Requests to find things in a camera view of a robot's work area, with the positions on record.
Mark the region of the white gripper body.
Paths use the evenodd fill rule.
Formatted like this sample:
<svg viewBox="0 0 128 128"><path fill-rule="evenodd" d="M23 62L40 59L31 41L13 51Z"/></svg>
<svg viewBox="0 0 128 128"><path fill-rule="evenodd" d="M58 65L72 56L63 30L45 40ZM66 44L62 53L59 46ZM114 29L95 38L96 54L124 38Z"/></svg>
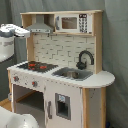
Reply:
<svg viewBox="0 0 128 128"><path fill-rule="evenodd" d="M16 37L28 38L30 36L30 32L14 24L2 24L0 26L0 36L1 37L16 36Z"/></svg>

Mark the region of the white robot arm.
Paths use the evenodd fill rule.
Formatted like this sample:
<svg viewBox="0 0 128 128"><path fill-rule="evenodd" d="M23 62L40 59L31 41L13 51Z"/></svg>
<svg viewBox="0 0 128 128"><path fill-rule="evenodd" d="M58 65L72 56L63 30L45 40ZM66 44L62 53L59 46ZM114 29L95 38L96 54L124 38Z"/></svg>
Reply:
<svg viewBox="0 0 128 128"><path fill-rule="evenodd" d="M14 24L0 25L0 63L14 55L14 38L28 38L30 31ZM0 128L39 128L31 114L17 114L0 106Z"/></svg>

